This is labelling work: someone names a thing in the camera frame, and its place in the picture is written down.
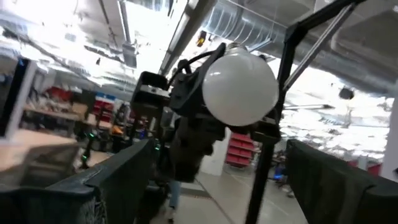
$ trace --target white globe light bulb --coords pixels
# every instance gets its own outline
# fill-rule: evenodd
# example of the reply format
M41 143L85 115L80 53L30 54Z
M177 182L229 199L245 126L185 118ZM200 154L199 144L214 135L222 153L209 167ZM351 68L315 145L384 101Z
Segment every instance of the white globe light bulb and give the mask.
M270 66L237 43L208 69L203 100L221 122L245 126L260 121L277 103L279 86Z

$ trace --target ceiling light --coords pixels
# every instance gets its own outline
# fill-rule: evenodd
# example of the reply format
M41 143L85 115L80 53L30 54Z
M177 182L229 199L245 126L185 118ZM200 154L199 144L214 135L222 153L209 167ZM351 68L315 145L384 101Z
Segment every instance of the ceiling light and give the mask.
M301 110L301 109L305 109L305 110L329 110L329 109L335 109L334 106L330 106L330 105L295 105L295 106L285 106L284 108L285 110Z

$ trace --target white pillar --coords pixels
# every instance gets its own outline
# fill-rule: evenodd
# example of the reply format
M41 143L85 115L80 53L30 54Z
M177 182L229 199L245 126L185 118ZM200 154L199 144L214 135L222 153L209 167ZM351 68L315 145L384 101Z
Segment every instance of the white pillar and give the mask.
M368 157L367 156L359 156L358 157L358 168L362 170L368 170Z
M398 100L394 100L390 116L390 131L387 136L387 146L380 175L398 182L394 170L398 168Z
M229 140L231 139L231 131L225 129L225 138L223 141L216 141L213 145L213 154L205 156L202 160L200 171L220 176L223 173L223 166L228 150Z

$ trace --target ceiling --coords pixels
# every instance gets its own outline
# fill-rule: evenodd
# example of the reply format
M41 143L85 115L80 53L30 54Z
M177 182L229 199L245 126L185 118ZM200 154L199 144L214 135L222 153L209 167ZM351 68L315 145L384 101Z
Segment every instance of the ceiling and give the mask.
M47 54L23 38L0 39L0 52L46 60L60 83L101 88L129 100L142 71L169 74L178 59L214 49L220 42L241 42L255 49L254 54L276 58L269 62L276 74L286 27L327 4L327 0L219 0L208 14L203 8L202 14L192 16L200 11L195 6L203 7L204 1L1 0L0 26L34 41ZM374 136L378 145L373 148L384 150L398 69L397 51L391 44L398 38L396 5L395 0L368 0L343 24L289 91L286 104L334 108L285 111L286 136L319 139L317 144L325 149L335 149L325 143L334 142L344 149L364 150L361 139ZM327 25L307 35L295 62ZM202 47L195 44L196 27L210 36ZM1 50L11 45L11 53ZM338 97L345 86L355 90L351 101Z

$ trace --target wooden table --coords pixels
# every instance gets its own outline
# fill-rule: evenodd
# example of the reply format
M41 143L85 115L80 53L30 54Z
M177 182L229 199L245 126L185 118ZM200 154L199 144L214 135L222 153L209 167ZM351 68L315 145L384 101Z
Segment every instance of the wooden table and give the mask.
M89 114L88 118L86 121L84 121L85 124L88 124L90 126L96 126L97 125L97 120L94 114ZM104 128L104 129L111 129L112 124L106 121L100 121L99 122L99 127Z
M25 105L24 110L34 112L34 113L40 113L40 114L44 114L44 115L48 115L48 116L53 116L55 118L68 119L71 121L79 121L80 120L79 115L77 115L76 113L64 113L64 112L42 110L42 109L33 108L29 105Z
M30 111L33 113L38 113L46 116L51 116L54 118L61 118L61 119L66 119L70 121L70 124L68 125L68 134L67 136L70 137L73 134L73 129L75 127L75 122L80 120L80 117L76 113L64 113L64 112L55 112L55 111L48 111L48 110L43 110L43 109L37 109L33 108L29 105L24 106L25 111Z
M0 145L0 171L21 164L32 147L74 143L74 139L20 129L10 143Z
M57 146L60 144L75 145L76 140L20 129L16 131L11 142L2 142L0 144L0 172L12 169L12 175L16 176L16 178L13 179L18 179L18 177L24 175L24 168L21 165L33 147ZM89 166L94 166L109 157L111 157L111 155L105 152L91 152L91 158L88 164ZM0 179L0 187L15 184L15 182L17 181L9 183L7 180L2 181L2 179Z

